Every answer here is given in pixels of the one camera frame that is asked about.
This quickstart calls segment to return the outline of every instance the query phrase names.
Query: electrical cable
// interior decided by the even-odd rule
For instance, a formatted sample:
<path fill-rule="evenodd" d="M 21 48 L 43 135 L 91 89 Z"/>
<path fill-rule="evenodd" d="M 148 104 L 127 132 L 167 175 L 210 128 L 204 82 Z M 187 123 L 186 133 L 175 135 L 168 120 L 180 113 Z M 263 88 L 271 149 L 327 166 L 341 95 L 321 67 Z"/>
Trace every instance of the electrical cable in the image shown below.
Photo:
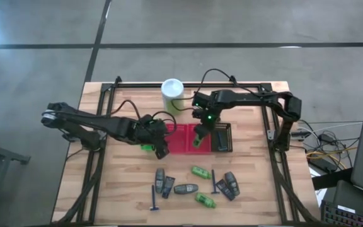
<path fill-rule="evenodd" d="M 86 118 L 104 118 L 104 117 L 110 117 L 110 116 L 112 116 L 113 114 L 115 114 L 115 113 L 117 113 L 118 111 L 120 111 L 120 109 L 124 106 L 124 104 L 126 103 L 126 102 L 128 102 L 128 103 L 130 103 L 131 105 L 132 105 L 132 107 L 134 108 L 134 110 L 135 110 L 135 113 L 137 114 L 137 118 L 138 118 L 138 120 L 141 120 L 141 116 L 140 116 L 140 114 L 139 114 L 139 111 L 138 111 L 138 108 L 137 108 L 137 106 L 135 105 L 135 103 L 133 102 L 133 101 L 131 101 L 131 100 L 124 100 L 121 104 L 120 104 L 120 106 L 116 109 L 116 110 L 114 110 L 114 111 L 112 111 L 112 112 L 110 112 L 110 113 L 108 113 L 108 114 L 105 114 L 105 115 L 82 115 L 82 117 L 86 117 Z M 63 111 L 53 111 L 53 110 L 47 110 L 47 111 L 44 111 L 43 113 L 42 113 L 42 115 L 43 114 L 49 114 L 49 113 L 53 113 L 53 114 L 64 114 L 64 115 L 72 115 L 72 116 L 79 116 L 79 114 L 77 114 L 77 113 L 67 113 L 67 112 L 63 112 Z"/>
<path fill-rule="evenodd" d="M 170 122 L 173 122 L 173 123 L 175 123 L 172 119 L 163 119 L 163 120 L 161 120 L 162 122 L 165 122 L 165 121 L 170 121 Z"/>
<path fill-rule="evenodd" d="M 83 150 L 84 150 L 84 148 L 81 148 L 79 151 L 76 151 L 75 153 L 70 154 L 70 155 L 66 158 L 66 161 L 68 161 L 68 159 L 69 159 L 70 157 L 74 156 L 75 154 L 78 154 L 79 152 L 81 152 L 81 151 L 83 151 Z"/>
<path fill-rule="evenodd" d="M 318 143 L 318 146 L 320 146 L 320 141 L 319 141 L 319 138 L 318 138 L 318 136 L 316 135 L 316 133 L 314 133 L 313 131 L 311 131 L 311 130 L 309 130 L 309 129 L 307 129 L 307 128 L 303 128 L 303 127 L 298 127 L 298 129 L 303 129 L 303 130 L 305 130 L 305 131 L 308 131 L 308 132 L 310 132 L 315 138 L 316 138 L 316 141 L 317 141 L 317 143 Z"/>
<path fill-rule="evenodd" d="M 302 147 L 302 146 L 294 146 L 294 145 L 289 145 L 290 147 L 293 147 L 293 148 L 302 148 L 302 149 L 304 149 L 305 151 L 307 151 L 307 149 L 306 148 L 304 148 L 304 147 Z"/>
<path fill-rule="evenodd" d="M 337 128 L 337 127 L 345 127 L 345 126 L 350 126 L 350 125 L 359 125 L 359 124 L 362 124 L 362 123 L 363 122 L 356 122 L 356 123 L 351 123 L 351 124 L 335 125 L 335 126 L 325 127 L 325 128 L 322 128 L 322 129 L 317 129 L 317 130 L 314 130 L 313 132 L 319 132 L 319 131 L 323 131 L 323 130 L 326 130 L 326 129 L 334 129 L 334 128 Z"/>
<path fill-rule="evenodd" d="M 306 153 L 306 156 L 308 156 L 307 158 L 309 158 L 309 159 L 322 159 L 324 157 L 331 156 L 332 154 L 338 154 L 338 153 L 342 153 L 343 151 L 350 151 L 350 150 L 357 149 L 357 148 L 358 147 L 346 148 L 346 149 L 343 149 L 343 150 L 340 150 L 340 151 L 331 151 L 331 152 L 329 152 L 327 154 L 317 156 L 317 157 L 309 157 L 310 154 L 320 153 L 320 151 L 312 151 L 312 152 Z"/>
<path fill-rule="evenodd" d="M 154 113 L 153 115 L 152 115 L 152 119 L 156 116 L 156 115 L 158 115 L 158 114 L 166 114 L 166 115 L 169 115 L 170 117 L 171 117 L 171 120 L 173 121 L 173 130 L 171 131 L 171 132 L 168 132 L 168 133 L 166 133 L 166 135 L 165 136 L 170 136 L 170 135 L 172 135 L 173 133 L 175 133 L 176 132 L 176 130 L 177 130 L 177 124 L 176 124 L 176 119 L 175 119 L 175 116 L 173 116 L 171 113 L 169 113 L 169 112 L 166 112 L 166 111 L 158 111 L 158 112 L 156 112 L 156 113 Z"/>
<path fill-rule="evenodd" d="M 318 152 L 318 151 L 313 151 L 312 153 L 308 153 L 308 154 L 323 154 L 322 152 Z M 330 156 L 331 158 L 333 158 L 334 160 L 336 160 L 342 167 L 344 167 L 345 169 L 347 168 L 340 160 L 338 160 L 336 157 L 334 156 L 331 156 L 331 154 L 323 154 L 321 156 L 318 156 L 318 157 L 307 157 L 309 159 L 317 159 L 319 157 L 322 157 L 322 156 Z"/>
<path fill-rule="evenodd" d="M 199 87 L 197 88 L 197 90 L 195 91 L 195 93 L 198 93 L 200 90 L 201 90 L 201 87 L 202 87 L 202 85 L 203 85 L 203 83 L 204 83 L 204 79 L 205 79 L 205 77 L 207 76 L 207 74 L 209 73 L 209 72 L 211 72 L 211 71 L 217 71 L 217 72 L 220 72 L 221 74 L 223 74 L 223 75 L 225 75 L 232 83 L 233 83 L 233 85 L 235 86 L 235 87 L 237 87 L 237 88 L 241 88 L 241 89 L 243 89 L 243 90 L 245 90 L 245 91 L 248 91 L 248 92 L 250 92 L 252 95 L 254 95 L 254 96 L 256 96 L 256 97 L 258 97 L 258 98 L 260 98 L 260 97 L 263 97 L 263 96 L 270 96 L 270 95 L 276 95 L 276 94 L 278 94 L 278 93 L 276 93 L 276 92 L 272 92 L 272 93 L 270 93 L 270 94 L 264 94 L 264 95 L 259 95 L 259 94 L 257 94 L 257 93 L 255 93 L 254 91 L 250 91 L 249 89 L 247 89 L 247 88 L 245 88 L 245 87 L 243 87 L 243 86 L 241 86 L 240 84 L 238 84 L 237 82 L 235 82 L 235 80 L 233 80 L 231 77 L 230 77 L 230 75 L 228 75 L 227 73 L 225 73 L 224 71 L 222 71 L 222 70 L 220 70 L 220 69 L 216 69 L 216 68 L 212 68 L 212 69 L 208 69 L 208 70 L 206 70 L 206 72 L 204 73 L 204 75 L 202 76 L 202 79 L 201 79 L 201 82 L 200 82 L 200 85 L 199 85 Z M 170 102 L 171 102 L 171 104 L 172 104 L 172 106 L 175 108 L 175 109 L 177 109 L 178 111 L 184 111 L 184 110 L 194 110 L 194 108 L 184 108 L 184 109 L 179 109 L 179 108 L 177 108 L 176 106 L 175 106 L 175 104 L 173 103 L 173 100 L 190 100 L 190 99 L 193 99 L 194 98 L 194 96 L 195 95 L 193 95 L 192 97 L 190 97 L 190 98 L 173 98 L 173 99 L 171 99 L 170 100 Z"/>
<path fill-rule="evenodd" d="M 309 159 L 322 159 L 324 157 L 327 157 L 327 158 L 331 159 L 332 162 L 334 162 L 336 164 L 336 169 L 338 169 L 338 168 L 341 169 L 340 168 L 340 165 L 343 166 L 343 163 L 341 162 L 341 159 L 342 159 L 341 154 L 342 154 L 342 152 L 345 151 L 347 153 L 347 156 L 349 157 L 350 165 L 352 167 L 352 160 L 351 160 L 351 158 L 349 156 L 349 150 L 350 149 L 347 149 L 347 148 L 353 146 L 358 141 L 359 137 L 357 137 L 357 138 L 349 138 L 349 139 L 337 139 L 337 137 L 336 137 L 336 135 L 335 135 L 334 132 L 324 130 L 324 129 L 327 129 L 327 128 L 324 128 L 323 129 L 324 131 L 323 131 L 322 134 L 325 134 L 327 136 L 330 136 L 330 137 L 334 138 L 334 141 L 332 141 L 330 143 L 327 143 L 327 144 L 331 144 L 331 145 L 336 146 L 336 150 L 334 150 L 334 151 L 325 151 L 323 149 L 323 146 L 324 145 L 327 145 L 327 144 L 320 144 L 321 141 L 319 140 L 317 134 L 311 128 L 311 126 L 309 125 L 309 123 L 307 123 L 305 120 L 300 120 L 300 121 L 304 122 L 311 129 L 311 131 L 310 130 L 307 130 L 306 128 L 303 128 L 303 127 L 298 127 L 298 128 L 299 129 L 304 129 L 304 130 L 312 133 L 313 136 L 317 137 L 317 142 L 318 142 L 318 147 L 315 147 L 315 148 L 312 147 L 312 146 L 310 146 L 310 145 L 308 145 L 308 144 L 306 144 L 306 143 L 303 143 L 304 145 L 307 145 L 310 148 L 313 148 L 313 150 L 315 151 L 314 153 L 307 153 L 307 156 L 306 156 L 307 158 L 309 158 Z M 337 125 L 337 126 L 343 127 L 343 126 L 346 126 L 346 125 L 353 125 L 353 124 L 345 124 L 345 125 Z M 346 147 L 346 145 L 342 142 L 342 141 L 350 141 L 350 140 L 355 140 L 355 141 L 350 146 L 348 146 L 348 147 Z M 336 157 L 333 156 L 333 154 L 335 154 L 335 153 L 338 153 L 338 155 L 340 157 L 339 159 L 337 159 Z M 312 154 L 322 154 L 322 156 L 311 157 L 310 155 L 312 155 Z"/>
<path fill-rule="evenodd" d="M 175 108 L 178 111 L 194 110 L 194 108 L 192 108 L 192 107 L 188 107 L 188 108 L 184 108 L 184 109 L 179 109 L 178 107 L 176 107 L 175 103 L 173 102 L 173 100 L 190 100 L 190 99 L 193 99 L 193 98 L 194 98 L 194 96 L 191 96 L 190 98 L 172 98 L 170 100 L 170 103 L 173 106 L 173 108 Z"/>
<path fill-rule="evenodd" d="M 314 130 L 313 130 L 313 128 L 312 128 L 312 126 L 310 126 L 310 124 L 309 124 L 307 121 L 302 120 L 302 119 L 299 119 L 299 121 L 301 121 L 301 122 L 305 123 L 305 124 L 309 127 L 309 129 L 310 129 L 310 130 L 312 130 L 312 132 L 314 132 Z"/>

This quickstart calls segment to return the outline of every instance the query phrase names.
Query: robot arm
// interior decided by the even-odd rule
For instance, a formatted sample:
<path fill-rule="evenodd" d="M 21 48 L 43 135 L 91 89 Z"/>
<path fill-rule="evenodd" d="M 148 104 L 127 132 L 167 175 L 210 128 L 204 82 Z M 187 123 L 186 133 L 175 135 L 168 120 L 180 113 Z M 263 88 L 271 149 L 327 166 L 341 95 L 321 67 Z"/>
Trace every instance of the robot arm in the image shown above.
<path fill-rule="evenodd" d="M 79 138 L 83 147 L 92 151 L 102 147 L 105 133 L 127 144 L 153 144 L 158 159 L 165 157 L 169 151 L 164 140 L 168 132 L 163 121 L 145 115 L 141 120 L 128 117 L 106 117 L 76 110 L 66 103 L 50 103 L 43 113 L 42 124 L 64 132 L 63 137 L 71 142 Z M 88 131 L 82 126 L 97 129 Z"/>
<path fill-rule="evenodd" d="M 284 106 L 278 102 L 279 98 L 284 99 Z M 288 151 L 291 127 L 301 118 L 302 101 L 290 92 L 235 93 L 231 90 L 218 90 L 210 95 L 197 92 L 192 105 L 200 107 L 193 111 L 193 118 L 200 119 L 200 124 L 194 128 L 198 139 L 214 129 L 222 110 L 236 106 L 270 107 L 282 117 L 282 125 L 274 137 L 274 148 L 277 151 Z"/>

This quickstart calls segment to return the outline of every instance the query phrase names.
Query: dark blue object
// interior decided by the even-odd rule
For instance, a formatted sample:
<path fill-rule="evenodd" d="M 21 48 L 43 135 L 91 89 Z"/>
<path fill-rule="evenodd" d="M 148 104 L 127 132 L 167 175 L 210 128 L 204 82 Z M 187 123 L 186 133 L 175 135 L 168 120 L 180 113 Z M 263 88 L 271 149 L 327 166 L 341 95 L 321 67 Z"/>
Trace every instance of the dark blue object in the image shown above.
<path fill-rule="evenodd" d="M 217 132 L 217 135 L 218 135 L 218 140 L 219 140 L 218 150 L 219 151 L 226 151 L 228 149 L 228 147 L 225 146 L 224 140 L 222 139 L 222 136 L 221 136 L 221 133 Z"/>
<path fill-rule="evenodd" d="M 159 207 L 155 205 L 155 186 L 152 185 L 152 207 L 150 208 L 151 211 L 157 211 Z"/>
<path fill-rule="evenodd" d="M 169 197 L 171 188 L 173 187 L 173 183 L 175 182 L 175 178 L 173 177 L 166 177 L 164 181 L 164 189 L 162 193 L 162 198 L 167 199 Z"/>
<path fill-rule="evenodd" d="M 211 192 L 211 194 L 219 194 L 219 192 L 217 192 L 217 187 L 215 186 L 215 171 L 211 170 L 211 174 L 212 174 L 212 186 L 214 186 L 214 191 Z"/>

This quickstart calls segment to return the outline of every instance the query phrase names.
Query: yellow cable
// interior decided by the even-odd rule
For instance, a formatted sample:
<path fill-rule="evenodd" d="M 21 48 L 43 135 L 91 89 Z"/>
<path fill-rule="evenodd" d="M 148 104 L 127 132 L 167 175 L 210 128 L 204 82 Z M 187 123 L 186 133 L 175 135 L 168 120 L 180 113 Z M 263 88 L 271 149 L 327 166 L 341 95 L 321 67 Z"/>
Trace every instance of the yellow cable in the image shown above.
<path fill-rule="evenodd" d="M 346 148 L 346 149 L 343 149 L 343 150 L 340 150 L 340 151 L 331 151 L 331 152 L 329 152 L 327 154 L 323 154 L 322 153 L 323 155 L 320 155 L 320 156 L 317 156 L 317 157 L 310 157 L 309 155 L 311 155 L 311 154 L 319 153 L 317 151 L 313 151 L 313 152 L 306 153 L 306 156 L 309 159 L 322 159 L 324 157 L 331 156 L 331 154 L 337 154 L 337 153 L 341 153 L 343 151 L 350 151 L 350 150 L 353 150 L 353 149 L 357 149 L 357 147 L 354 147 L 354 148 Z"/>
<path fill-rule="evenodd" d="M 323 153 L 314 151 L 314 152 L 310 152 L 309 154 L 323 154 Z M 319 157 L 322 157 L 322 156 L 329 156 L 329 157 L 333 158 L 334 160 L 336 160 L 339 165 L 341 165 L 342 167 L 344 167 L 344 169 L 347 168 L 341 161 L 338 160 L 338 158 L 332 156 L 331 154 L 325 154 L 325 155 L 321 155 L 321 156 L 317 156 L 317 157 L 308 157 L 307 156 L 307 158 L 312 159 L 312 158 L 319 158 Z"/>

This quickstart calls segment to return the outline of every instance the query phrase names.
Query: white cable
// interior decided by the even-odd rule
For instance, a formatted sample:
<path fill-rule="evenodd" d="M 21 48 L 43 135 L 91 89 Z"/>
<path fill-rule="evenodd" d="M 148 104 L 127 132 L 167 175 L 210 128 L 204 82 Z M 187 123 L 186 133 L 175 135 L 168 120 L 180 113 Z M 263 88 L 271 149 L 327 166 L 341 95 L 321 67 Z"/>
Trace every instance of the white cable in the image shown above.
<path fill-rule="evenodd" d="M 303 129 L 305 131 L 308 131 L 310 133 L 312 133 L 312 135 L 316 138 L 316 141 L 318 142 L 318 146 L 320 146 L 320 141 L 319 141 L 319 138 L 318 136 L 316 135 L 316 133 L 312 132 L 311 130 L 307 129 L 307 128 L 303 128 L 303 127 L 298 127 L 298 129 Z"/>
<path fill-rule="evenodd" d="M 358 125 L 358 124 L 362 124 L 363 122 L 356 122 L 356 123 L 351 123 L 351 124 L 343 124 L 343 125 L 336 125 L 336 126 L 330 126 L 330 127 L 325 127 L 323 129 L 318 129 L 318 130 L 315 130 L 313 132 L 318 132 L 318 131 L 323 131 L 323 130 L 326 130 L 326 129 L 332 129 L 332 128 L 336 128 L 336 127 L 344 127 L 344 126 L 349 126 L 349 125 Z"/>

